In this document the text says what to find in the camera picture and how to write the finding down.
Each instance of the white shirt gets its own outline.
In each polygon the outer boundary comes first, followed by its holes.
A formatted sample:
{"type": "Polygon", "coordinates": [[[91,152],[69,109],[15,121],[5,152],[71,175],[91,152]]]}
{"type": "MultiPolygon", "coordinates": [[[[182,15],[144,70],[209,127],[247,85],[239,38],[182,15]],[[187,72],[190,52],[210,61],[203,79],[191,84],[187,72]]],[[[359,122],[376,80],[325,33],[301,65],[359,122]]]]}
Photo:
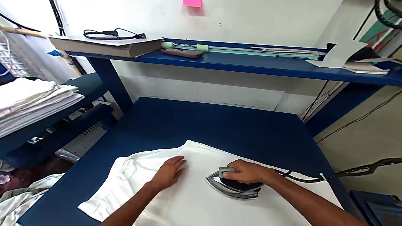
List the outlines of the white shirt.
{"type": "MultiPolygon", "coordinates": [[[[116,159],[100,189],[78,208],[96,220],[105,220],[150,181],[166,160],[177,155],[185,156],[187,160],[183,166],[185,172],[176,184],[160,192],[149,203],[135,226],[310,225],[289,202],[268,186],[264,186],[259,198],[254,200],[232,199],[211,188],[205,178],[220,166],[241,157],[190,140],[178,148],[139,152],[116,159]]],[[[312,179],[295,172],[291,175],[312,179]]],[[[328,182],[295,183],[341,207],[328,182]]]]}

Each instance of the white cloth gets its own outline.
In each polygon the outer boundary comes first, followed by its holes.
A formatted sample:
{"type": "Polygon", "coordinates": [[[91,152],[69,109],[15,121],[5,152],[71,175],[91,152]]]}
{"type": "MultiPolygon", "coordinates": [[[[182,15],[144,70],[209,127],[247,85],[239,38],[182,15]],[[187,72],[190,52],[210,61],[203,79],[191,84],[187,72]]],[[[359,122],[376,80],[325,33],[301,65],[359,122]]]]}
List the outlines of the white cloth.
{"type": "Polygon", "coordinates": [[[55,82],[17,78],[0,86],[0,112],[41,99],[57,89],[55,82]]]}
{"type": "Polygon", "coordinates": [[[0,198],[0,226],[19,226],[17,220],[63,175],[50,175],[28,188],[6,191],[0,198]]]}
{"type": "Polygon", "coordinates": [[[66,109],[84,98],[78,88],[18,78],[0,86],[0,138],[66,109]]]}
{"type": "MultiPolygon", "coordinates": [[[[185,156],[186,171],[175,185],[160,192],[149,203],[135,226],[310,225],[291,204],[268,186],[264,186],[259,198],[254,200],[236,200],[218,193],[205,178],[220,166],[241,157],[190,140],[179,148],[140,152],[116,159],[100,189],[78,208],[98,221],[105,220],[151,180],[165,160],[177,155],[185,156]]],[[[291,175],[311,179],[295,172],[291,175]]],[[[327,181],[296,183],[341,207],[327,181]]]]}

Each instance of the person's left hand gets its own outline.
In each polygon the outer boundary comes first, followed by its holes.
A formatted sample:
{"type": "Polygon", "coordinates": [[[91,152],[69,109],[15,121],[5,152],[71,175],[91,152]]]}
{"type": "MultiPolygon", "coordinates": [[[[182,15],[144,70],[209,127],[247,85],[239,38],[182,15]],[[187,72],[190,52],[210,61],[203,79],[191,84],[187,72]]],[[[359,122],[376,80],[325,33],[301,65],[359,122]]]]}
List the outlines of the person's left hand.
{"type": "Polygon", "coordinates": [[[184,156],[176,156],[166,160],[159,168],[150,184],[159,192],[175,184],[183,172],[184,168],[179,169],[186,160],[184,156]]]}

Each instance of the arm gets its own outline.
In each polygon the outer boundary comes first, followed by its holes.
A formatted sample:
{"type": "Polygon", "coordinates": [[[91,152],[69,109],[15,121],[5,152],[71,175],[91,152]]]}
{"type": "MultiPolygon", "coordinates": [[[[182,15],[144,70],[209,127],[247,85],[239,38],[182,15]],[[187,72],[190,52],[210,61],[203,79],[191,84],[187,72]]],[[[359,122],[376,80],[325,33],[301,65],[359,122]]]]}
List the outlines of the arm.
{"type": "Polygon", "coordinates": [[[183,156],[167,160],[150,182],[125,204],[106,218],[100,226],[132,226],[149,202],[163,189],[175,184],[184,169],[179,169],[186,160],[183,156]]]}
{"type": "Polygon", "coordinates": [[[262,182],[284,197],[312,226],[364,226],[352,215],[317,194],[291,182],[274,169],[236,160],[228,165],[237,173],[225,172],[227,179],[242,183],[262,182]]]}

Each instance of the pink sticky note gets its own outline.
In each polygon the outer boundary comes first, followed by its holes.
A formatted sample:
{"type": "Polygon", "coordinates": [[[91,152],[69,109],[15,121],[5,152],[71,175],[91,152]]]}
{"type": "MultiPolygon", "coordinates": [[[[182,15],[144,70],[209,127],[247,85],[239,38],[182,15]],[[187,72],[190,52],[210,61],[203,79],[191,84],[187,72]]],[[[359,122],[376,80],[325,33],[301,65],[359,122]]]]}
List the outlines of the pink sticky note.
{"type": "Polygon", "coordinates": [[[202,0],[183,0],[183,5],[192,7],[201,7],[202,0]]]}

